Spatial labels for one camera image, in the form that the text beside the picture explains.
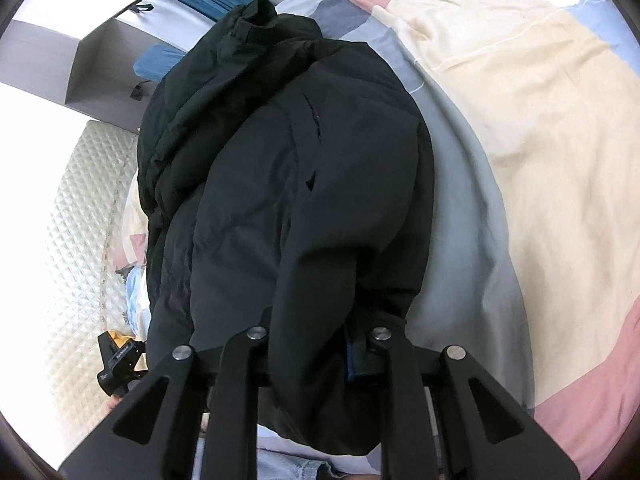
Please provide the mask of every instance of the beige fabric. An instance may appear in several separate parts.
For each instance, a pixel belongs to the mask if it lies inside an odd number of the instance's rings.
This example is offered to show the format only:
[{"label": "beige fabric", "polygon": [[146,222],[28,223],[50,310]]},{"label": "beige fabric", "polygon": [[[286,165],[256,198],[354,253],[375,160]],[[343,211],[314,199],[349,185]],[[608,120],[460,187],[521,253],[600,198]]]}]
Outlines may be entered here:
[{"label": "beige fabric", "polygon": [[392,0],[373,14],[488,155],[538,404],[604,360],[640,294],[640,80],[544,0]]}]

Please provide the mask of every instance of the quilted mat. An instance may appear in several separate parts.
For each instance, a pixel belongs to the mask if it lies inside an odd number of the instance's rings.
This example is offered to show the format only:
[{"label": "quilted mat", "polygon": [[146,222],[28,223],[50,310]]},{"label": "quilted mat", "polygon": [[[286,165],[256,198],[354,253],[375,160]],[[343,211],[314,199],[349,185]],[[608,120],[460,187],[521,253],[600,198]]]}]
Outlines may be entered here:
[{"label": "quilted mat", "polygon": [[136,171],[136,145],[132,133],[89,121],[47,227],[46,266],[54,287],[45,320],[46,390],[63,429],[63,454],[104,416],[106,396],[95,378],[102,369],[96,337],[107,329],[130,333],[124,284],[108,255]]}]

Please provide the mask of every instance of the metal screw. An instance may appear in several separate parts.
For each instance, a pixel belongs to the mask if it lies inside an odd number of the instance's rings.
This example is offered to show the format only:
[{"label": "metal screw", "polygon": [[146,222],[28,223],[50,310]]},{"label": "metal screw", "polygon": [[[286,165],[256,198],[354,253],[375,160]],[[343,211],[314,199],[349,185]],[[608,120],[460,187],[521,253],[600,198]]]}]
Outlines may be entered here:
[{"label": "metal screw", "polygon": [[171,355],[174,357],[176,361],[184,361],[187,357],[191,355],[191,347],[188,345],[180,345],[174,348],[174,351],[171,352]]},{"label": "metal screw", "polygon": [[253,339],[254,341],[260,341],[264,336],[267,335],[267,329],[263,326],[252,326],[249,330],[246,331],[246,336],[249,339]]},{"label": "metal screw", "polygon": [[386,326],[377,326],[371,331],[371,335],[376,341],[386,341],[391,339],[391,330]]},{"label": "metal screw", "polygon": [[456,361],[460,361],[465,358],[466,350],[462,346],[451,345],[447,348],[447,355]]}]

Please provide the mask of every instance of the person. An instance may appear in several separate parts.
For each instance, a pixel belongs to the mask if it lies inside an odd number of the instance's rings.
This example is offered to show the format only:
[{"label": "person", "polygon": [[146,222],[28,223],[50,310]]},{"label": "person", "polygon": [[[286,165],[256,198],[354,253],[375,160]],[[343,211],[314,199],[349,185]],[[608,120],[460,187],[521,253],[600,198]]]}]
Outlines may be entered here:
[{"label": "person", "polygon": [[[112,395],[105,402],[106,413],[111,413],[122,402],[122,397]],[[200,427],[201,438],[196,447],[194,460],[194,472],[192,480],[200,478],[200,462],[204,450],[202,434],[207,431],[207,423],[203,419]],[[326,460],[314,460],[304,456],[295,456],[285,453],[257,450],[257,478],[258,480],[330,480],[341,478],[342,480],[380,480],[376,474],[344,474],[336,471]]]}]

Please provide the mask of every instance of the black fabric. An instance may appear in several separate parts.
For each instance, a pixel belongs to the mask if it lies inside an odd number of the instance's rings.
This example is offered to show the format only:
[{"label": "black fabric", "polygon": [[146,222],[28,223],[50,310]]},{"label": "black fabric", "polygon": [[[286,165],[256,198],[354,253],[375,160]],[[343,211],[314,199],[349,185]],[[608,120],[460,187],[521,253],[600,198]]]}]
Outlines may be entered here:
[{"label": "black fabric", "polygon": [[267,0],[236,7],[158,85],[138,163],[149,365],[223,345],[273,306],[260,422],[371,450],[377,399],[346,382],[342,327],[356,304],[406,314],[433,209],[429,134],[389,66]]}]

